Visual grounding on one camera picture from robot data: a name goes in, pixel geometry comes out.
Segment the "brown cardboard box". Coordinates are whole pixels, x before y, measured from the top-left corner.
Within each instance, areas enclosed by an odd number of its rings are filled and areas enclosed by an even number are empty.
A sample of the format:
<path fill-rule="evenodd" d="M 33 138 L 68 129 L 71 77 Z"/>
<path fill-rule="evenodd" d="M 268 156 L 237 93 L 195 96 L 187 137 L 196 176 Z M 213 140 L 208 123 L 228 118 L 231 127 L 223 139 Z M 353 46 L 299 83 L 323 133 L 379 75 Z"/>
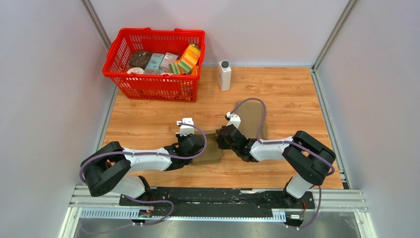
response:
<path fill-rule="evenodd" d="M 207 130 L 204 133 L 208 142 L 207 147 L 204 153 L 192 159 L 192 166 L 211 165 L 221 162 L 223 151 L 218 147 L 216 130 Z"/>

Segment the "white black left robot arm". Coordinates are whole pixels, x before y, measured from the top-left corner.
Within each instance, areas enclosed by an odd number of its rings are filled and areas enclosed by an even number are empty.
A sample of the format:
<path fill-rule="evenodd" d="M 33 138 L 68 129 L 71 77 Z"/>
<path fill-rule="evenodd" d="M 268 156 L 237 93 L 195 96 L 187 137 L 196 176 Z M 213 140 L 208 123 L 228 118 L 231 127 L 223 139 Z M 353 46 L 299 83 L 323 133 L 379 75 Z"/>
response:
<path fill-rule="evenodd" d="M 205 151 L 207 140 L 196 134 L 180 136 L 178 142 L 155 150 L 133 150 L 113 141 L 81 163 L 80 176 L 92 197 L 109 192 L 132 197 L 140 206 L 151 200 L 146 179 L 139 171 L 172 171 L 191 164 Z"/>

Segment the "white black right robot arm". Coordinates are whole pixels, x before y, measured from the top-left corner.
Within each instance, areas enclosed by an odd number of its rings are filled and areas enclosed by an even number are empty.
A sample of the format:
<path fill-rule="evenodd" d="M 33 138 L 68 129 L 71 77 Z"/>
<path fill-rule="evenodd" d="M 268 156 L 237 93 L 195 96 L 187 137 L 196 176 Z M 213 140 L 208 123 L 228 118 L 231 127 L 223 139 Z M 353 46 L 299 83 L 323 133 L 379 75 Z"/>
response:
<path fill-rule="evenodd" d="M 233 151 L 245 162 L 287 161 L 296 171 L 282 194 L 283 203 L 290 208 L 302 202 L 307 190 L 321 186 L 335 172 L 336 154 L 302 130 L 279 140 L 246 138 L 234 125 L 223 126 L 216 134 L 220 149 Z"/>

